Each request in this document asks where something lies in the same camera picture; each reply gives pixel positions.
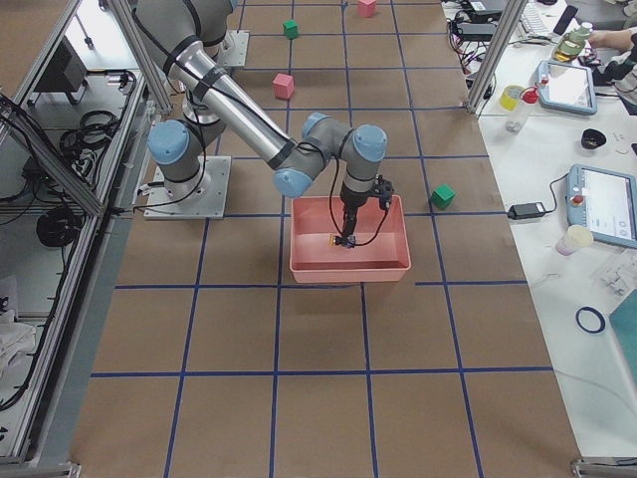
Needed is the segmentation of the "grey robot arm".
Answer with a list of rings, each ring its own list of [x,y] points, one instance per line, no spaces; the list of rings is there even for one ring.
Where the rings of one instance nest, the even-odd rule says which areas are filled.
[[[393,186],[378,172],[387,135],[373,124],[352,128],[313,113],[294,140],[217,63],[213,49],[227,34],[233,1],[139,1],[132,17],[146,52],[166,77],[182,83],[190,100],[205,107],[274,170],[282,195],[302,196],[330,160],[345,163],[339,198],[343,223],[336,244],[354,247],[357,212],[370,197],[390,208]]]

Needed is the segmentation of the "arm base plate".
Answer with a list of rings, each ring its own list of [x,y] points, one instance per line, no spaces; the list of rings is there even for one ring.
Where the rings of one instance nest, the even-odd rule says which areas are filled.
[[[223,219],[232,158],[230,156],[198,157],[200,169],[183,183],[164,178],[155,167],[153,181],[160,182],[149,190],[143,207],[147,220]]]
[[[249,40],[248,30],[228,30],[219,48],[217,63],[226,69],[244,68]]]

